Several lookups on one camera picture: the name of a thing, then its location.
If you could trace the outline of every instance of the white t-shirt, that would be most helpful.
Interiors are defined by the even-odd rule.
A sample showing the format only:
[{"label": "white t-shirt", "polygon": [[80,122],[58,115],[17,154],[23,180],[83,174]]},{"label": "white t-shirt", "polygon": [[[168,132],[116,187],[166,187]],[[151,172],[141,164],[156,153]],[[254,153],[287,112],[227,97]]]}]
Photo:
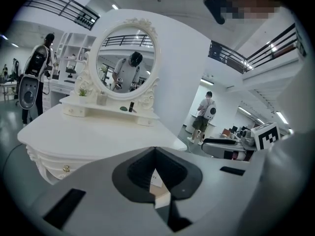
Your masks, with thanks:
[{"label": "white t-shirt", "polygon": [[[33,48],[33,51],[31,53],[31,56],[29,57],[28,61],[26,61],[26,64],[25,64],[25,67],[24,67],[24,71],[23,73],[25,73],[25,69],[26,67],[29,65],[29,62],[31,60],[31,57],[32,55],[34,54],[35,50],[41,45],[36,45],[34,48]],[[48,58],[48,52],[49,52],[49,49],[46,47],[46,51],[47,51],[47,58]],[[51,48],[50,49],[50,63],[49,64],[54,64],[56,61],[55,61],[55,57],[54,57],[54,52],[53,52],[53,49]],[[42,75],[40,76],[40,82],[44,82],[44,79],[45,79],[45,76],[44,76],[44,72],[42,73]]]},{"label": "white t-shirt", "polygon": [[207,110],[207,108],[213,103],[213,99],[211,98],[205,98],[201,101],[201,103],[199,104],[200,106],[202,106],[202,109],[199,111],[198,116],[203,116]]},{"label": "white t-shirt", "polygon": [[122,78],[123,84],[121,89],[114,89],[114,92],[129,92],[132,82],[139,82],[140,78],[140,67],[134,67],[129,65],[128,59],[120,59],[116,66],[114,72],[117,74],[118,78]]}]

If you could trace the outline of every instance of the sneaker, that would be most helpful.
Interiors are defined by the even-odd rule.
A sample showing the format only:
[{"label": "sneaker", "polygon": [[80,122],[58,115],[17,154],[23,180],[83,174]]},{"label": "sneaker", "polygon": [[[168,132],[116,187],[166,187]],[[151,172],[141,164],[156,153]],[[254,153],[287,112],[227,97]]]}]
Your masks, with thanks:
[{"label": "sneaker", "polygon": [[187,140],[190,141],[192,144],[195,142],[195,140],[193,140],[192,137],[187,137]]}]

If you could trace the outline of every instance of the black slot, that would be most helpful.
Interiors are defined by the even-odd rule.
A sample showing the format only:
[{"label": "black slot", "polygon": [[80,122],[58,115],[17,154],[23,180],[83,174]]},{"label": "black slot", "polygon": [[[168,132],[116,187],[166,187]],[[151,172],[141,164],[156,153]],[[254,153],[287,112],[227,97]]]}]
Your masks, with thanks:
[{"label": "black slot", "polygon": [[85,195],[85,191],[71,189],[68,193],[44,216],[44,220],[52,226],[61,229],[75,208]]},{"label": "black slot", "polygon": [[223,166],[220,171],[224,171],[224,172],[228,172],[234,175],[238,175],[238,176],[242,176],[245,171],[244,170],[240,170],[240,169],[235,169],[235,168],[231,168],[231,167],[227,167],[227,166]]}]

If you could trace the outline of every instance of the khaki shorts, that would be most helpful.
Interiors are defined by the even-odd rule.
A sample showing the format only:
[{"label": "khaki shorts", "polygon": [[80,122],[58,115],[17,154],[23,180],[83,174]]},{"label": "khaki shorts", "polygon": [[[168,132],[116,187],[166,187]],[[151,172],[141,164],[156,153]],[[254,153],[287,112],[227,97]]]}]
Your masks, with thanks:
[{"label": "khaki shorts", "polygon": [[194,129],[198,129],[201,132],[205,132],[208,126],[208,120],[203,116],[198,116],[192,124]]}]

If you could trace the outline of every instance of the backpack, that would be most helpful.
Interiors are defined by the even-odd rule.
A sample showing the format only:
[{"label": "backpack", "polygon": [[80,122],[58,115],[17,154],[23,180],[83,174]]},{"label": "backpack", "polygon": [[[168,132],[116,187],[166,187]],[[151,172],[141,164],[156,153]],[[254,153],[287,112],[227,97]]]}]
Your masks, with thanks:
[{"label": "backpack", "polygon": [[217,112],[216,103],[215,101],[213,101],[212,103],[208,105],[205,113],[203,114],[203,117],[207,120],[212,120],[216,112]]}]

